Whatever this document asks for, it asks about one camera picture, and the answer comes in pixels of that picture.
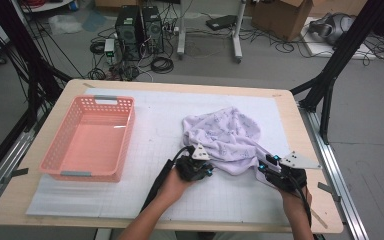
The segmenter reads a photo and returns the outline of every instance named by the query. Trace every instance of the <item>white desk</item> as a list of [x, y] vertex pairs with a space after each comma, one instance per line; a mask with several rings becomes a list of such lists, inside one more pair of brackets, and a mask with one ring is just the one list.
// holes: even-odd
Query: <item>white desk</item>
[[[110, 82], [92, 80], [72, 80], [64, 89], [54, 109], [38, 133], [19, 168], [29, 168], [27, 175], [14, 177], [0, 198], [0, 225], [21, 226], [81, 226], [95, 228], [123, 228], [130, 220], [91, 217], [55, 217], [28, 216], [26, 210], [30, 205], [42, 174], [38, 171], [40, 160], [52, 142], [62, 118], [73, 97], [83, 94], [88, 88], [111, 88], [141, 91], [204, 93], [215, 95], [236, 95], [273, 98], [276, 101], [288, 145], [301, 154], [317, 159], [310, 138], [305, 129], [301, 115], [292, 94], [287, 90], [255, 89], [238, 87], [215, 87], [198, 85], [176, 85], [135, 82]], [[331, 195], [319, 188], [317, 183], [326, 183], [321, 171], [309, 170], [308, 186], [313, 194], [312, 209], [323, 220], [322, 224], [314, 220], [312, 230], [316, 233], [339, 233], [343, 230], [342, 221]], [[288, 226], [276, 224], [251, 223], [208, 223], [191, 221], [160, 221], [157, 229], [189, 231], [260, 231], [290, 232]]]

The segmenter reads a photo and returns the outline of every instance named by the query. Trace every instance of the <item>metal bracket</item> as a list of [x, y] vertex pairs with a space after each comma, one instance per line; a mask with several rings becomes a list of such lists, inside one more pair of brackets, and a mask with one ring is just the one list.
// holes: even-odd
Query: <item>metal bracket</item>
[[205, 148], [200, 143], [196, 146], [195, 151], [192, 154], [192, 158], [195, 160], [210, 160], [207, 151], [205, 151]]
[[281, 158], [279, 163], [291, 168], [299, 169], [322, 169], [322, 166], [311, 159], [304, 157], [303, 155], [293, 151], [287, 156]]

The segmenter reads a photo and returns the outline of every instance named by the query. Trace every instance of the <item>black strap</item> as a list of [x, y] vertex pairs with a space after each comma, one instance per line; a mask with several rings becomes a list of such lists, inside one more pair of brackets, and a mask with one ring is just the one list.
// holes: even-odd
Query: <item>black strap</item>
[[149, 190], [148, 196], [146, 197], [145, 203], [142, 206], [142, 209], [140, 212], [142, 212], [149, 203], [154, 200], [155, 196], [157, 196], [158, 189], [163, 185], [165, 179], [167, 178], [168, 174], [170, 173], [170, 170], [173, 168], [174, 161], [167, 160], [166, 164], [164, 165], [163, 169], [161, 169], [160, 174], [158, 174], [158, 177], [155, 179], [154, 184], [151, 187], [151, 190]]

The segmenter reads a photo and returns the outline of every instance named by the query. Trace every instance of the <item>black metal pole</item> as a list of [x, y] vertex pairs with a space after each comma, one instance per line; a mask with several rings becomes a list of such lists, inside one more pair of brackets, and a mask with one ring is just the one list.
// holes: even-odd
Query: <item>black metal pole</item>
[[323, 71], [316, 78], [291, 90], [292, 94], [296, 95], [310, 89], [307, 96], [300, 101], [300, 106], [307, 111], [315, 111], [323, 99], [320, 134], [325, 144], [329, 144], [327, 132], [335, 81], [372, 28], [383, 16], [384, 0], [368, 0]]

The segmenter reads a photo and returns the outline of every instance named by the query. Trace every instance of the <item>gray floor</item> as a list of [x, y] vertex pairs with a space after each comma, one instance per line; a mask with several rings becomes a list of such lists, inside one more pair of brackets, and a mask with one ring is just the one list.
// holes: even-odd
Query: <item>gray floor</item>
[[[55, 13], [66, 13], [66, 10]], [[89, 11], [73, 13], [86, 22]], [[189, 23], [203, 27], [202, 21]], [[55, 40], [85, 74], [91, 68], [89, 40], [97, 32], [114, 25], [108, 19], [93, 32], [55, 36]], [[72, 76], [79, 74], [45, 38], [50, 54], [60, 70]], [[154, 82], [240, 86], [251, 88], [291, 89], [315, 77], [328, 59], [303, 58], [297, 50], [280, 53], [267, 38], [254, 42], [242, 41], [244, 58], [237, 64], [230, 39], [206, 35], [187, 38], [187, 55], [183, 60], [173, 55], [175, 68], [168, 75], [151, 73]], [[150, 82], [140, 75], [138, 81]], [[305, 95], [296, 96], [300, 100]], [[0, 65], [0, 142], [26, 109], [22, 89], [11, 64]], [[354, 203], [369, 238], [384, 238], [384, 61], [372, 61], [363, 66], [351, 61], [341, 73], [334, 90], [329, 139], [347, 182]], [[84, 228], [24, 228], [0, 226], [0, 239], [93, 239], [94, 229]], [[351, 239], [345, 230], [327, 239]], [[179, 239], [196, 239], [194, 233], [179, 233]], [[270, 234], [267, 239], [292, 239], [288, 234]]]

